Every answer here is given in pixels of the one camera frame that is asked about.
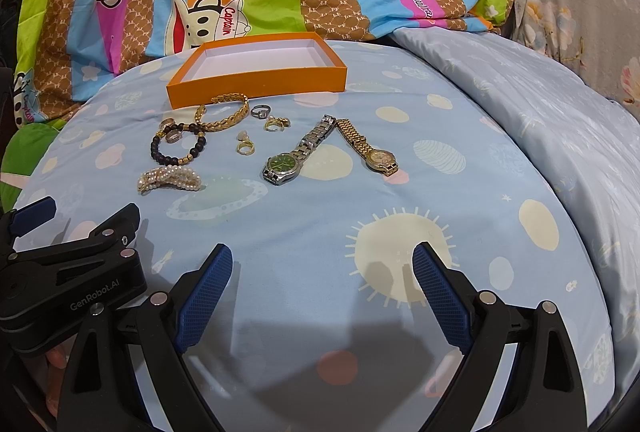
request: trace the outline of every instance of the green watch dial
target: green watch dial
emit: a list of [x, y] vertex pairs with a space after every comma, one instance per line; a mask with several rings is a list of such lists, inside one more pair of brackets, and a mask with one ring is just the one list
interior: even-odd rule
[[274, 172], [289, 172], [296, 168], [296, 159], [288, 154], [287, 152], [283, 154], [278, 154], [276, 156], [270, 157], [267, 162], [267, 167]]

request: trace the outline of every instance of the beaded bracelet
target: beaded bracelet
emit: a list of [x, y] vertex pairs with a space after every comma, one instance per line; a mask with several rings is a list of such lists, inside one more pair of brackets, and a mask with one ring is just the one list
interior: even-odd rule
[[[189, 154], [185, 157], [171, 157], [165, 156], [158, 151], [158, 146], [160, 145], [160, 139], [164, 138], [164, 135], [168, 134], [171, 131], [190, 131], [194, 135], [198, 137], [198, 141], [191, 148]], [[197, 125], [196, 123], [190, 123], [186, 125], [185, 123], [173, 123], [172, 125], [166, 125], [164, 129], [161, 129], [154, 136], [153, 141], [151, 142], [151, 157], [156, 160], [160, 165], [186, 165], [190, 161], [193, 161], [195, 157], [202, 152], [204, 146], [207, 145], [207, 140], [204, 137], [204, 132], [202, 127]]]

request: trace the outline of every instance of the gold bracelet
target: gold bracelet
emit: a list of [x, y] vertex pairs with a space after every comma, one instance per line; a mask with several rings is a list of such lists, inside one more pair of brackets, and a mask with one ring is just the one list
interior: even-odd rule
[[229, 93], [226, 95], [218, 95], [217, 97], [213, 97], [211, 99], [212, 104], [221, 104], [222, 102], [242, 102], [242, 106], [238, 111], [236, 111], [231, 116], [226, 117], [225, 119], [219, 120], [218, 122], [206, 122], [202, 123], [202, 116], [206, 113], [206, 106], [200, 106], [196, 109], [195, 122], [197, 125], [203, 128], [207, 133], [213, 133], [216, 131], [223, 131], [224, 129], [228, 129], [236, 125], [244, 119], [247, 114], [249, 114], [249, 99], [246, 95], [242, 93]]

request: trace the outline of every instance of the blue gripper pad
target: blue gripper pad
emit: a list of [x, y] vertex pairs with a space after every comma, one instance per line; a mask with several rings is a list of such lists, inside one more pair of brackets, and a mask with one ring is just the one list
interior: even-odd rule
[[467, 354], [473, 345], [469, 315], [434, 261], [439, 259], [432, 257], [424, 246], [415, 247], [413, 260], [415, 278], [427, 297], [447, 342], [459, 347], [462, 354]]
[[16, 211], [9, 225], [9, 233], [13, 237], [23, 237], [55, 215], [56, 202], [47, 196]]
[[226, 283], [231, 278], [233, 265], [231, 250], [222, 247], [182, 306], [174, 339], [175, 349], [180, 354], [184, 354], [202, 338]]

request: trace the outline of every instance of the finger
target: finger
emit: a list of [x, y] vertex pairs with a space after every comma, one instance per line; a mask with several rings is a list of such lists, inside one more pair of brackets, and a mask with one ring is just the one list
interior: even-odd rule
[[65, 349], [62, 346], [56, 346], [50, 351], [46, 352], [47, 360], [49, 364], [53, 365], [57, 368], [65, 368], [66, 367], [66, 355]]
[[62, 379], [65, 376], [63, 368], [49, 365], [49, 379], [47, 380], [47, 408], [55, 417], [58, 416], [58, 403], [60, 402], [60, 390]]

